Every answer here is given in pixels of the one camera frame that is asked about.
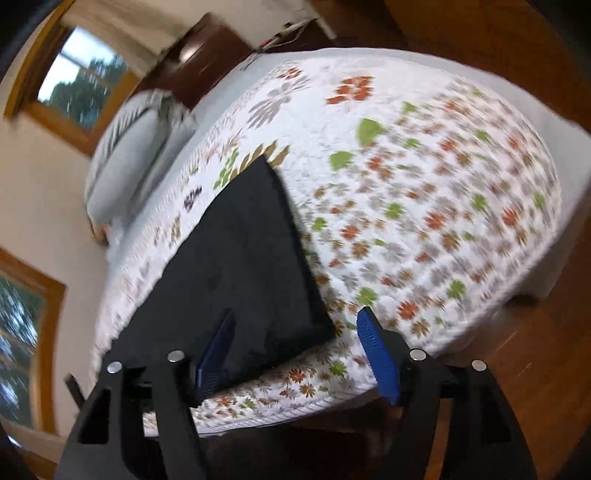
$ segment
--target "screw head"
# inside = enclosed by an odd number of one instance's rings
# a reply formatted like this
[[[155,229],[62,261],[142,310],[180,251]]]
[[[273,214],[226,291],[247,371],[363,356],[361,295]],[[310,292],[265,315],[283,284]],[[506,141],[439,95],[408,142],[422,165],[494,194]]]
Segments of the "screw head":
[[[417,362],[420,362],[421,360],[425,360],[427,358],[427,354],[425,353],[425,351],[421,350],[420,348],[414,348],[410,350],[409,355],[410,358]]]
[[[110,374],[115,374],[117,372],[120,372],[121,369],[123,368],[123,365],[121,364],[121,362],[111,362],[108,366],[107,366],[107,371]]]
[[[176,362],[180,362],[184,358],[184,353],[181,350],[173,350],[168,354],[167,358],[169,362],[175,364]]]
[[[482,360],[474,360],[472,361],[472,368],[477,372],[483,372],[486,370],[486,363]]]

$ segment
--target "window frame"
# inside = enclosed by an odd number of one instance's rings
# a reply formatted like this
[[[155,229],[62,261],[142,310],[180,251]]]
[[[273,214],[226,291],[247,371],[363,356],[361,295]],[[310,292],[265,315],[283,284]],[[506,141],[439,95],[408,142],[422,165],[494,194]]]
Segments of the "window frame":
[[[60,22],[73,2],[74,0],[64,1],[56,8],[41,29],[17,74],[4,110],[4,117],[14,119],[20,112],[23,112],[54,135],[90,157],[117,110],[133,92],[140,78],[131,69],[127,69],[111,90],[111,95],[90,130],[85,130],[74,120],[37,99],[39,88],[53,61],[60,54],[74,30]]]
[[[55,434],[53,352],[66,286],[21,262],[1,247],[0,273],[43,297],[46,302],[38,321],[37,348],[31,358],[31,368],[28,372],[29,399],[33,427]]]

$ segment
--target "pillow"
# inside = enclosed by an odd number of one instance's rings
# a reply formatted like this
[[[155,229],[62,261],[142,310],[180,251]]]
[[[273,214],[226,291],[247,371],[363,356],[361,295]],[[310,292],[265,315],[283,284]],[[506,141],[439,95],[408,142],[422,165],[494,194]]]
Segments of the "pillow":
[[[152,109],[144,111],[126,129],[111,154],[101,159],[102,169],[89,191],[86,211],[92,222],[109,223],[128,210],[167,134],[166,122]]]
[[[127,100],[117,111],[114,119],[107,127],[105,133],[101,137],[99,144],[96,146],[94,155],[90,162],[90,169],[86,176],[84,203],[86,204],[93,193],[95,183],[98,177],[102,174],[103,168],[109,162],[109,158],[113,153],[119,140],[125,135],[127,130],[134,124],[134,122],[146,111],[153,109],[159,111],[162,107],[164,99],[171,98],[171,93],[165,90],[148,90],[134,95]]]
[[[131,200],[128,215],[135,216],[145,205],[151,193],[158,187],[178,154],[197,130],[193,114],[180,103],[171,106],[168,114],[170,133],[154,163],[139,185]]]

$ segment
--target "white quilt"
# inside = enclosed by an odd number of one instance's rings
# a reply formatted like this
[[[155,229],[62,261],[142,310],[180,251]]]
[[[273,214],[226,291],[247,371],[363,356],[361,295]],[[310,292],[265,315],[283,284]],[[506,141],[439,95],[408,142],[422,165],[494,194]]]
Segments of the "white quilt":
[[[95,368],[211,201],[260,153],[293,203],[338,337],[206,400],[193,412],[201,433],[291,420],[374,387],[355,327],[364,305],[410,345],[440,352],[556,236],[553,162],[498,95],[386,56],[288,62],[222,115],[161,199],[105,291]]]

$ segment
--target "black fabric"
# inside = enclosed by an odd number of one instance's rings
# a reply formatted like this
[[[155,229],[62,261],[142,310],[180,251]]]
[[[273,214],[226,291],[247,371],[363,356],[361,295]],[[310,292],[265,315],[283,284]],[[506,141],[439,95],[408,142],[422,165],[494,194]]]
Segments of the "black fabric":
[[[226,309],[235,338],[220,388],[257,377],[335,330],[281,182],[264,157],[233,179],[168,263],[103,364],[153,364],[210,338]]]

